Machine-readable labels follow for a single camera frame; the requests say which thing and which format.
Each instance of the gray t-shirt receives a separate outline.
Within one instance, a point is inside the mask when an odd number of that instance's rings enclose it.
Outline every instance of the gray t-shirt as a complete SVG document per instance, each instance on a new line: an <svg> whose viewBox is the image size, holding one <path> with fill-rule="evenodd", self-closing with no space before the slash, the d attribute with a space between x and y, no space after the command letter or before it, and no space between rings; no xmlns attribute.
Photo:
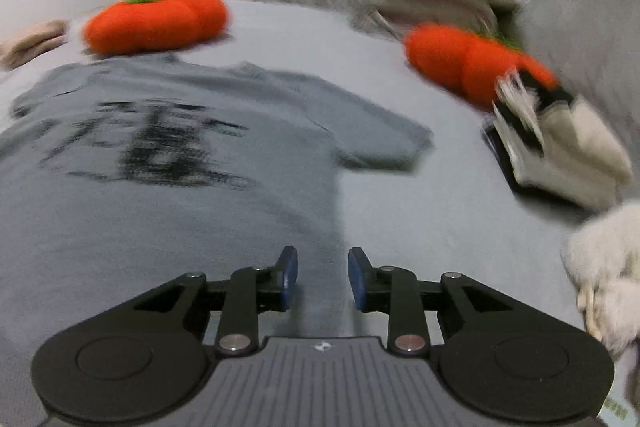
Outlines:
<svg viewBox="0 0 640 427"><path fill-rule="evenodd" d="M331 336L349 295L338 166L408 169L418 124L320 78L172 54L52 71L0 136L0 423L41 418L46 338L187 271L226 279L298 248L298 312L264 334Z"/></svg>

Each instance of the mattress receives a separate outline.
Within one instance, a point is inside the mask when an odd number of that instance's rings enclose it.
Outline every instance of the mattress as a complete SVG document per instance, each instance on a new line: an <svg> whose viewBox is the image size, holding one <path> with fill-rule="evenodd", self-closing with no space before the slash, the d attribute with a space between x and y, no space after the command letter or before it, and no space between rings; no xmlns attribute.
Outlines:
<svg viewBox="0 0 640 427"><path fill-rule="evenodd" d="M411 174L340 174L337 212L348 247L363 247L374 266L393 264L419 279L459 271L577 327L575 289L559 252L584 218L576 210L518 199L482 140L486 116L411 70L397 42L359 34L335 12L230 1L227 36L180 52L207 66L249 61L263 68L316 74L431 129L433 146ZM0 73L0 130L12 100L50 69L95 60L71 25L66 45ZM386 335L386 317L360 315L344 296L345 335ZM431 331L438 330L428 314ZM432 339L441 342L438 335ZM633 354L621 362L624 385Z"/></svg>

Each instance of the plush toy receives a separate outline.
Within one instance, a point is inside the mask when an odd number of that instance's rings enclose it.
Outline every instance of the plush toy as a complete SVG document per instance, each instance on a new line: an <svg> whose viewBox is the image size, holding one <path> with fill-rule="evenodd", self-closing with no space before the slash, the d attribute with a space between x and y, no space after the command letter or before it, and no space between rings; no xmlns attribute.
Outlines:
<svg viewBox="0 0 640 427"><path fill-rule="evenodd" d="M124 0L84 27L84 39L102 55L174 50L222 33L228 11L221 0Z"/></svg>
<svg viewBox="0 0 640 427"><path fill-rule="evenodd" d="M546 87L554 74L534 58L493 39L453 26L420 25L404 39L411 65L428 79L485 109L497 100L495 83L511 69L525 69Z"/></svg>

